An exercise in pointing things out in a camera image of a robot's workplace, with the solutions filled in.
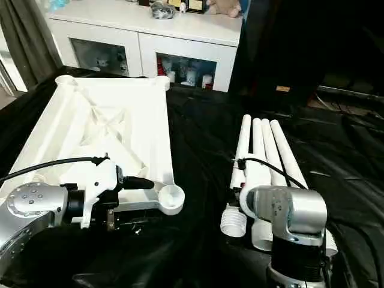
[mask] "items in cabinet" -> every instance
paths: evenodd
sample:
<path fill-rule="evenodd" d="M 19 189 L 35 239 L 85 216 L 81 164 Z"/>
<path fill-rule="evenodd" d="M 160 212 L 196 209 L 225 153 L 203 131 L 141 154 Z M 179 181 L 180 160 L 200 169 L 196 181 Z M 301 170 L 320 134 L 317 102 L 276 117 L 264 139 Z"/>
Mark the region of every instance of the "items in cabinet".
<path fill-rule="evenodd" d="M 176 79 L 176 72 L 169 71 L 169 73 L 167 74 L 167 77 L 169 78 L 170 83 L 174 83 Z"/>
<path fill-rule="evenodd" d="M 202 88 L 212 90 L 212 75 L 204 75 L 202 80 Z"/>
<path fill-rule="evenodd" d="M 70 38 L 80 68 L 129 76 L 122 46 Z"/>
<path fill-rule="evenodd" d="M 167 75 L 171 82 L 212 89 L 216 62 L 157 53 L 158 75 Z"/>
<path fill-rule="evenodd" d="M 174 6 L 164 4 L 161 0 L 157 0 L 152 4 L 152 16 L 155 19 L 171 19 L 176 13 Z"/>

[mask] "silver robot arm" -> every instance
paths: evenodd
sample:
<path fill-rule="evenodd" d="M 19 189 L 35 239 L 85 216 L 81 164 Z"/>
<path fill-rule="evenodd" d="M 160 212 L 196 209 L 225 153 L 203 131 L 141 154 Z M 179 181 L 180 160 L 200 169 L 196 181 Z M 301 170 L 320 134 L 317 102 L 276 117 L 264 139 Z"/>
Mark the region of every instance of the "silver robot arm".
<path fill-rule="evenodd" d="M 65 187 L 28 183 L 16 188 L 0 206 L 0 277 L 32 236 L 60 225 L 67 209 Z"/>
<path fill-rule="evenodd" d="M 0 206 L 0 278 L 25 244 L 42 230 L 60 226 L 63 221 L 71 223 L 73 217 L 82 218 L 81 228 L 92 224 L 114 230 L 119 191 L 153 187 L 150 180 L 123 176 L 121 168 L 108 158 L 97 164 L 85 190 L 78 190 L 76 184 L 40 182 L 17 187 Z"/>
<path fill-rule="evenodd" d="M 321 271 L 327 210 L 321 195 L 313 190 L 268 186 L 252 189 L 248 199 L 255 215 L 272 223 L 268 287 L 324 288 Z"/>

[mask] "stuffed toy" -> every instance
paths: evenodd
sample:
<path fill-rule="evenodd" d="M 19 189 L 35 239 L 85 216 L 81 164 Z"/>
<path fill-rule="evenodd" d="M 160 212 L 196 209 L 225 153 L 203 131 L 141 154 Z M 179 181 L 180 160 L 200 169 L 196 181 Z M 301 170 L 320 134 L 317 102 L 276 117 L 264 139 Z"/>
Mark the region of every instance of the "stuffed toy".
<path fill-rule="evenodd" d="M 205 14 L 225 14 L 229 17 L 236 18 L 241 11 L 238 0 L 207 0 L 209 8 Z"/>

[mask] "white plastic tray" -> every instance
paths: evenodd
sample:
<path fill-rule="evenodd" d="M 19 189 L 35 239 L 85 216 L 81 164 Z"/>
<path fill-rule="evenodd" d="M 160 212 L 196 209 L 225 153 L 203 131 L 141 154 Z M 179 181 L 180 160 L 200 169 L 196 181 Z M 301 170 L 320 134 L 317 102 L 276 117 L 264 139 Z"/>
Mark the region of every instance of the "white plastic tray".
<path fill-rule="evenodd" d="M 103 156 L 107 152 L 111 160 L 122 167 L 124 175 L 153 180 L 155 190 L 174 184 L 165 93 L 169 88 L 168 77 L 60 76 L 56 82 L 58 87 L 11 172 L 46 161 Z M 75 182 L 84 188 L 83 183 L 93 166 L 91 163 L 65 164 L 30 172 L 5 181 L 0 197 L 33 181 L 51 185 Z M 153 193 L 131 190 L 129 194 L 120 194 L 123 202 L 157 201 Z"/>

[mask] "black cloth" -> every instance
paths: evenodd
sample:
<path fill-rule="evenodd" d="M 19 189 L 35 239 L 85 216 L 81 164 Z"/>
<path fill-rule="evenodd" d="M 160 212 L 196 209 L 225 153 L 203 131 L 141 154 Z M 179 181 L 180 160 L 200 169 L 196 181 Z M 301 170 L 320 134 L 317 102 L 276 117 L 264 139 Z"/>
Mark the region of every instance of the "black cloth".
<path fill-rule="evenodd" d="M 75 77 L 104 75 L 66 68 Z M 55 89 L 50 79 L 0 112 L 5 174 Z M 333 287 L 383 287 L 384 121 L 309 108 L 263 112 L 219 92 L 173 87 L 167 93 L 180 214 L 136 211 L 125 227 L 100 233 L 77 227 L 33 237 L 2 283 L 13 287 L 265 287 L 269 255 L 250 234 L 221 234 L 221 213 L 243 114 L 278 119 L 312 189 L 324 198 L 339 254 Z"/>

